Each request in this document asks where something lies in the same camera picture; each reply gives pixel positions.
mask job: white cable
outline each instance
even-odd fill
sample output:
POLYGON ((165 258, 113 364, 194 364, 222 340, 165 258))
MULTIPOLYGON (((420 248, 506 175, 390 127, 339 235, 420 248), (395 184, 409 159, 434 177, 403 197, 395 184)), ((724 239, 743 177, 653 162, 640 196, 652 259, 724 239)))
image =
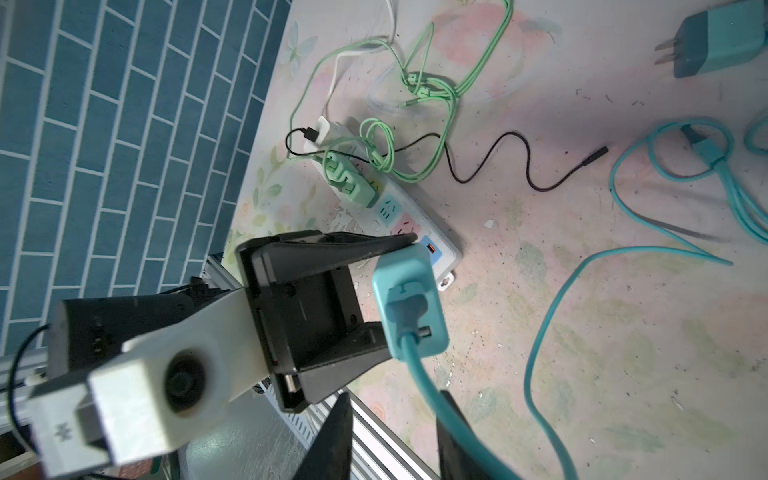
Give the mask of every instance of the white cable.
MULTIPOLYGON (((392 0, 384 0, 386 2, 386 6, 389 8, 389 24, 392 26, 392 29, 389 31, 389 38, 387 39, 388 44, 392 44, 392 42, 395 40, 395 9, 392 7, 392 0)), ((322 116, 327 117, 328 114, 328 103, 331 101, 331 96, 333 95, 333 91, 336 90, 336 80, 339 76, 339 59, 341 57, 356 57, 358 55, 363 55, 366 53, 377 53, 381 50, 383 50, 384 47, 379 45, 374 48, 361 48, 359 50, 348 50, 343 51, 339 53, 336 56, 336 60, 333 62, 333 77, 331 78, 331 85, 328 88, 328 96, 326 97, 326 103, 323 104, 323 111, 321 113, 322 116)))

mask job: black cable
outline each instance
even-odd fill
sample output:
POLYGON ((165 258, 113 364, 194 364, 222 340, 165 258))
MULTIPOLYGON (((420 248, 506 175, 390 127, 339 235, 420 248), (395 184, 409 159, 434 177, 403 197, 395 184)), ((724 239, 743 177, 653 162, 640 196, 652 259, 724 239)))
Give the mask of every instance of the black cable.
MULTIPOLYGON (((294 152, 293 150, 291 150, 290 147, 288 146, 288 139, 290 138, 290 136, 292 134, 294 134, 297 131, 302 131, 305 134, 306 134, 307 131, 315 132, 313 129, 308 129, 308 128, 294 128, 293 130, 288 132, 288 135, 286 135, 286 148, 288 149, 288 151, 292 155, 301 156, 301 155, 325 154, 325 151, 321 151, 321 150, 312 151, 312 152, 306 152, 306 153, 303 153, 303 154, 299 154, 299 153, 294 152)), ((568 179, 568 177, 570 177, 572 174, 574 174, 576 172, 576 170, 578 170, 580 168, 583 168, 583 167, 586 167, 587 165, 591 164, 592 162, 594 162, 595 160, 597 160, 598 158, 602 157, 603 155, 605 155, 608 152, 608 147, 601 147, 601 148, 599 148, 592 155, 590 155, 589 157, 585 158, 579 165, 577 165, 571 171, 569 171, 556 184, 554 184, 554 185, 552 185, 550 187, 539 187, 538 185, 534 184, 533 180, 531 179, 531 145, 528 143, 528 139, 526 139, 522 134, 520 134, 520 133, 518 133, 516 131, 507 131, 507 132, 501 134, 496 139, 496 141, 493 142, 493 145, 491 145, 491 148, 488 149, 488 153, 485 154, 485 158, 482 159, 482 162, 480 162, 480 165, 478 165, 478 167, 475 169, 475 171, 472 172, 472 175, 470 175, 469 178, 466 178, 466 179, 459 178, 456 175, 456 172, 453 170, 453 163, 452 163, 452 160, 451 160, 451 154, 450 154, 449 149, 448 149, 448 142, 446 141, 442 146, 443 146, 443 150, 445 151, 445 157, 448 159, 448 169, 451 171, 451 176, 453 177, 453 180, 456 180, 456 182, 458 182, 460 184, 468 184, 469 182, 471 182, 472 179, 474 179, 477 176, 477 174, 480 173, 480 170, 482 170, 482 168, 485 166, 485 163, 491 157, 491 153, 493 153, 493 149, 496 148, 496 145, 498 145, 498 142, 502 141, 502 139, 504 137, 507 137, 508 135, 512 135, 514 137, 519 138, 520 140, 522 140, 523 144, 525 144, 525 151, 526 151, 525 179, 528 181, 528 185, 530 185, 532 189, 534 189, 536 191, 539 191, 539 192, 549 192, 550 190, 554 190, 555 188, 557 188, 560 185, 562 185, 562 183, 565 182, 568 179)), ((415 139, 414 141, 412 141, 411 143, 407 144, 405 147, 400 147, 400 148, 396 149, 395 152, 403 151, 403 150, 405 150, 407 148, 413 147, 414 145, 416 145, 417 143, 419 143, 420 141, 424 140, 427 137, 440 138, 440 134, 435 133, 435 132, 424 134, 421 137, 419 137, 419 138, 415 139)), ((351 158, 356 158, 357 160, 363 161, 363 162, 365 162, 367 164, 370 163, 365 158, 361 158, 361 157, 358 157, 358 156, 352 155, 352 154, 347 154, 346 152, 331 150, 330 153, 344 155, 346 157, 351 157, 351 158)))
MULTIPOLYGON (((39 455, 38 450, 32 444, 32 440, 24 434, 24 432, 22 431, 22 426, 18 422, 18 417, 16 416, 16 403, 14 401, 13 391, 18 386, 16 384, 16 373, 18 371, 18 365, 22 361, 22 356, 24 355, 24 351, 26 351, 26 349, 29 347, 29 344, 32 343, 32 341, 35 339, 35 337, 37 337, 37 335, 40 335, 40 333, 44 332, 49 328, 51 328, 51 326, 48 324, 40 325, 38 328, 33 330, 32 333, 30 333, 27 336, 27 338, 24 339, 24 342, 22 342, 22 345, 19 346, 18 351, 13 356, 13 361, 11 362, 11 368, 8 371, 8 387, 6 391, 7 395, 5 397, 5 405, 8 411, 8 418, 11 419, 11 432, 13 433, 13 436, 16 437, 16 441, 19 442, 23 447, 25 447, 27 450, 31 452, 34 452, 36 455, 39 455)), ((100 478, 102 480, 126 480, 125 478, 111 477, 110 475, 102 475, 101 473, 88 473, 85 476, 91 477, 91 478, 100 478)))

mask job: round black hole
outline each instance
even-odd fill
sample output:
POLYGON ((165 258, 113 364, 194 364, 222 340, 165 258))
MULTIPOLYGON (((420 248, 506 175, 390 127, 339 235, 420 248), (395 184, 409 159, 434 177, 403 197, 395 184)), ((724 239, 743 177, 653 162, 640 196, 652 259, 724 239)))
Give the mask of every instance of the round black hole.
POLYGON ((200 360, 188 355, 177 355, 165 372, 165 398, 174 412, 189 409, 205 391, 205 368, 200 360))

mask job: plug prong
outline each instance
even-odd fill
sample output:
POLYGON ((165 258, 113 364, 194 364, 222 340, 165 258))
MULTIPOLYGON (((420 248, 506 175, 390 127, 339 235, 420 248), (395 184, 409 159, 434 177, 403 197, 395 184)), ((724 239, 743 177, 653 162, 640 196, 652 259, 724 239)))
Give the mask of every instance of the plug prong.
POLYGON ((676 60, 678 57, 679 57, 679 55, 676 55, 674 53, 670 53, 670 54, 665 55, 665 56, 659 58, 658 60, 656 60, 655 64, 656 65, 661 65, 663 63, 669 63, 670 61, 676 60))
POLYGON ((659 45, 656 45, 656 48, 654 50, 655 51, 667 50, 668 48, 672 48, 675 45, 677 45, 677 39, 672 38, 671 40, 662 41, 659 45))

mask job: charger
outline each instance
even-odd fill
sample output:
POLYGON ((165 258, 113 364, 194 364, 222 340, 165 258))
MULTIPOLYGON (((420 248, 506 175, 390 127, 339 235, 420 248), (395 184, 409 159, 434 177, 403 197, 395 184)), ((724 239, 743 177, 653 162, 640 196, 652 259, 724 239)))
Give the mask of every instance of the charger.
POLYGON ((765 0, 743 0, 691 15, 656 47, 674 49, 656 65, 674 61, 675 78, 684 78, 747 63, 768 43, 765 8, 765 0))

